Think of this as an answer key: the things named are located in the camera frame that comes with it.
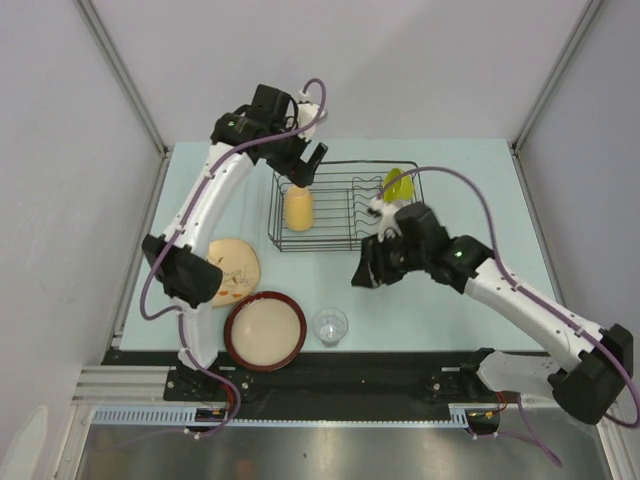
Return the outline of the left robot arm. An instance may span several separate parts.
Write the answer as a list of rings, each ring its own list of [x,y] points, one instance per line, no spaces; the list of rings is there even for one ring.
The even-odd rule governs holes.
[[[314,102],[307,87],[292,96],[258,85],[250,103],[215,122],[206,160],[179,212],[160,235],[142,241],[150,271],[140,295],[141,316],[152,321],[176,314],[178,359],[191,368],[185,385],[199,399],[214,397],[221,387],[220,374],[209,368],[218,356],[209,303],[223,283],[221,268],[206,258],[212,235],[259,161],[298,187],[313,183],[327,147],[318,144],[307,160],[302,155],[326,117],[326,101],[325,91]]]

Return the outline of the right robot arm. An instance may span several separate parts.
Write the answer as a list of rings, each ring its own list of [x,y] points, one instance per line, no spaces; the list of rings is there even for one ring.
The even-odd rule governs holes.
[[[632,388],[634,340],[627,329],[605,328],[537,293],[477,239],[450,236],[422,202],[398,207],[374,199],[368,212],[377,231],[361,242],[352,286],[375,289],[424,272],[499,313],[550,356],[543,365],[525,355],[479,350],[461,376],[469,399],[484,401],[499,391],[547,397],[574,419],[595,425],[608,417],[622,390]]]

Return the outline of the clear plastic cup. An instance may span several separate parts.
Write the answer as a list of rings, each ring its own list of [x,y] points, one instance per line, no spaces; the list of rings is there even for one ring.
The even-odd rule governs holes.
[[[346,336],[349,321],[344,312],[337,308],[324,308],[313,317],[315,336],[325,347],[335,347]]]

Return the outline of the yellow mug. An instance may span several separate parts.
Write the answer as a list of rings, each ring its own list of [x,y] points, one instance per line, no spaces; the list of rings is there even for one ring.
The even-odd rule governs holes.
[[[292,231],[306,231],[314,222],[313,195],[308,188],[291,185],[285,195],[284,218]]]

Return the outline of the black wire dish rack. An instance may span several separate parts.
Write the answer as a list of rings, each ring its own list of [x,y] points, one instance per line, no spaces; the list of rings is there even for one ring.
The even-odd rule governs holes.
[[[393,169],[417,167],[414,162],[383,160],[324,161],[309,187],[313,225],[303,232],[289,229],[284,202],[292,182],[272,176],[268,237],[281,252],[359,251],[361,240],[376,232],[367,213],[369,202],[383,188]]]

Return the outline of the green bowl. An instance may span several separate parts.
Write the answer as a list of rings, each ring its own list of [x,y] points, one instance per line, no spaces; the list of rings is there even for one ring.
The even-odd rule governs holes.
[[[414,194],[414,185],[410,175],[404,176],[400,168],[391,169],[383,182],[383,200],[386,203],[410,202]]]

